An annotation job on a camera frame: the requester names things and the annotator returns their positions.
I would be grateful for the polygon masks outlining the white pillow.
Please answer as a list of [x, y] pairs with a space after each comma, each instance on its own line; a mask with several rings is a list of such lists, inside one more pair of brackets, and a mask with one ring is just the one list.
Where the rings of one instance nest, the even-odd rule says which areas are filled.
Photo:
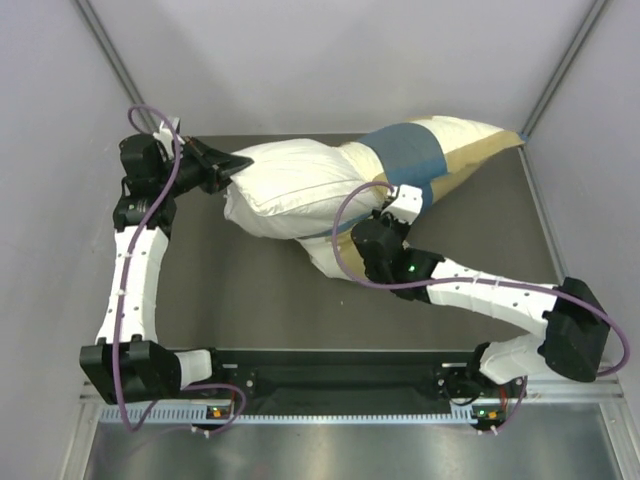
[[312, 139], [262, 143], [234, 153], [253, 164], [232, 176], [224, 216], [256, 237], [327, 236], [346, 196], [367, 182], [339, 148]]

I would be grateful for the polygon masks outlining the checkered blue beige white pillowcase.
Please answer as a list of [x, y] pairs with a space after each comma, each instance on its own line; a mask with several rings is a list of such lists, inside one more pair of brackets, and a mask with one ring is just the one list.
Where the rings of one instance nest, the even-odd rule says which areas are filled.
[[[337, 148], [367, 180], [422, 190], [421, 213], [460, 186], [495, 155], [524, 145], [527, 137], [503, 128], [451, 116], [429, 116], [386, 126]], [[379, 208], [387, 190], [372, 187], [349, 202], [337, 229], [344, 263], [364, 279], [363, 262], [350, 238], [356, 222]], [[339, 267], [331, 235], [300, 239], [312, 264], [328, 278], [350, 280]]]

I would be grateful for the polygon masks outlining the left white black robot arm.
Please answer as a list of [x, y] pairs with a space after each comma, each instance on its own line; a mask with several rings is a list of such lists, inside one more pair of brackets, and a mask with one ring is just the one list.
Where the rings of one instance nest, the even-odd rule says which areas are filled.
[[222, 152], [195, 137], [175, 151], [151, 134], [119, 144], [125, 175], [113, 212], [116, 259], [103, 324], [82, 347], [81, 369], [109, 405], [174, 399], [193, 384], [205, 396], [226, 387], [227, 374], [209, 348], [175, 352], [156, 333], [156, 299], [177, 197], [199, 188], [224, 191], [252, 160]]

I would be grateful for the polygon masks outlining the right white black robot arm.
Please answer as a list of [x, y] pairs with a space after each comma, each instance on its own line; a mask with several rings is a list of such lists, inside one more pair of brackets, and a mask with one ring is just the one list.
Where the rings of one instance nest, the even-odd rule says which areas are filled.
[[408, 231], [388, 213], [355, 225], [351, 239], [369, 281], [391, 286], [403, 300], [468, 310], [524, 332], [476, 347], [466, 372], [474, 393], [487, 396], [518, 377], [545, 371], [582, 383], [596, 380], [610, 327], [584, 281], [567, 277], [559, 285], [541, 285], [501, 279], [407, 246]]

